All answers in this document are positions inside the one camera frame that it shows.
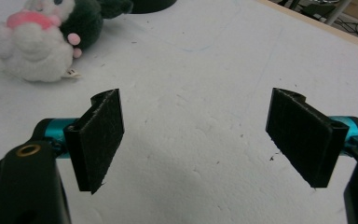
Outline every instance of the black foam pad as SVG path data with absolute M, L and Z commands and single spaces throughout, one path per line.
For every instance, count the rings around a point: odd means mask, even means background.
M 92 107 L 64 134 L 79 189 L 94 193 L 120 145 L 124 124 L 118 90 L 95 95 L 91 102 Z
M 305 103 L 296 92 L 274 88 L 266 131 L 313 188 L 326 188 L 349 127 Z

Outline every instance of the stuffed toy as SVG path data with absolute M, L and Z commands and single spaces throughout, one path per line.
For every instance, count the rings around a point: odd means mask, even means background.
M 28 0 L 0 22 L 0 59 L 8 73 L 29 81 L 68 77 L 73 58 L 99 38 L 103 19 L 131 9 L 131 0 Z
M 0 22 L 0 59 L 6 71 L 29 81 L 57 81 L 72 64 L 74 50 L 56 17 L 22 11 Z

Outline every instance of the white plush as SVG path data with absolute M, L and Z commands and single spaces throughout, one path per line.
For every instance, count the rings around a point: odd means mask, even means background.
M 72 64 L 73 52 L 55 25 L 42 29 L 26 22 L 12 29 L 0 22 L 0 59 L 11 75 L 29 81 L 60 80 Z

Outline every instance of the white table surface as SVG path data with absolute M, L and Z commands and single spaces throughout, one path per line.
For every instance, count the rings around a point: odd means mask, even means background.
M 0 21 L 23 2 L 0 0 Z M 82 77 L 32 83 L 0 62 L 0 159 L 39 120 L 80 117 L 120 89 L 126 132 L 100 190 L 79 192 L 58 161 L 73 223 L 346 223 L 354 161 L 312 189 L 265 126 L 273 87 L 358 117 L 357 46 L 256 1 L 178 0 L 105 21 L 73 67 Z

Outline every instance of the screw hole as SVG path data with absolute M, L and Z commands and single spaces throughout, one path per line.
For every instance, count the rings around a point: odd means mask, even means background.
M 28 145 L 17 150 L 16 154 L 18 157 L 27 157 L 34 155 L 38 151 L 40 151 L 39 145 Z

